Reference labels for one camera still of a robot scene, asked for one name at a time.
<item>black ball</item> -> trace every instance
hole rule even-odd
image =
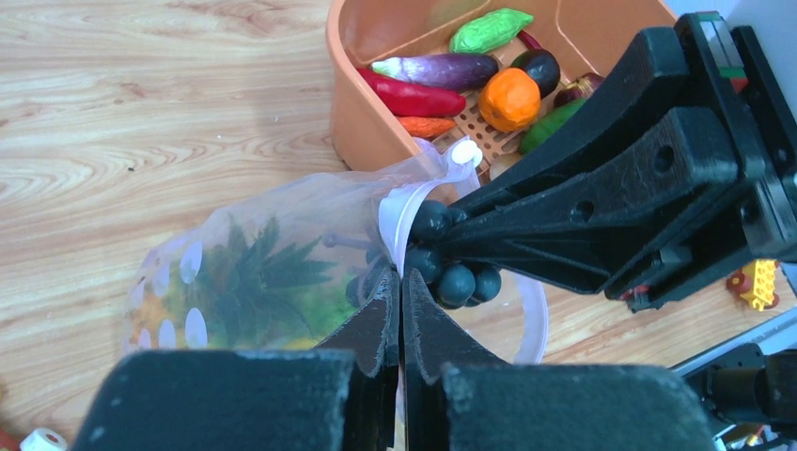
[[[476,289],[474,298],[480,303],[491,301],[501,291],[501,273],[494,266],[485,266],[474,271]]]
[[[368,249],[366,252],[366,263],[370,263],[374,258],[382,254],[382,249]]]
[[[435,251],[424,247],[415,247],[407,251],[404,257],[404,271],[417,269],[424,282],[434,282],[443,272],[443,259]]]
[[[421,241],[436,241],[445,237],[451,230],[451,218],[446,207],[436,200],[425,200],[413,220],[410,233]]]
[[[466,266],[445,268],[437,286],[437,300],[445,308],[464,306],[476,291],[476,278]]]
[[[360,294],[358,288],[360,287],[360,278],[354,277],[348,284],[346,284],[346,299],[355,307],[360,308]]]
[[[468,219],[468,213],[463,209],[450,208],[448,209],[447,212],[448,212],[448,217],[451,218],[452,225],[459,224],[462,221]]]

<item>red chili pepper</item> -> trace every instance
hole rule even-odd
[[[396,116],[453,117],[465,109],[465,98],[457,92],[402,82],[373,70],[357,71]]]

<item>white polka dot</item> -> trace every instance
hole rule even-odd
[[[150,266],[155,264],[155,261],[158,259],[158,250],[152,249],[147,253],[147,256],[144,257],[144,261],[141,262],[142,268],[149,268]]]
[[[141,308],[144,305],[144,282],[139,282],[130,290],[130,305],[133,308]]]
[[[186,285],[194,281],[202,265],[202,241],[194,241],[180,260],[180,278]]]
[[[174,324],[169,319],[164,319],[161,323],[161,330],[158,331],[158,348],[162,350],[173,350],[177,347],[177,333]]]
[[[142,329],[141,334],[138,335],[138,346],[142,350],[152,349],[152,338],[149,336],[149,331],[147,329]]]
[[[192,308],[185,316],[185,343],[192,350],[208,347],[208,328],[198,308]]]
[[[155,293],[155,296],[162,298],[166,292],[169,290],[169,265],[163,265],[158,271],[152,276],[152,280],[149,282],[152,285],[152,292]]]

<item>purple eggplant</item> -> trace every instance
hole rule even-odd
[[[487,54],[429,54],[387,58],[371,63],[371,69],[404,82],[462,92],[484,87],[499,68]]]

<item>white bottle cap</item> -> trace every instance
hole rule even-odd
[[[457,143],[451,149],[449,155],[451,161],[456,164],[465,164],[472,161],[474,162],[474,166],[479,166],[482,158],[484,158],[481,149],[478,148],[478,144],[470,139],[461,140]]]
[[[67,451],[67,441],[54,430],[36,428],[20,443],[20,451]]]

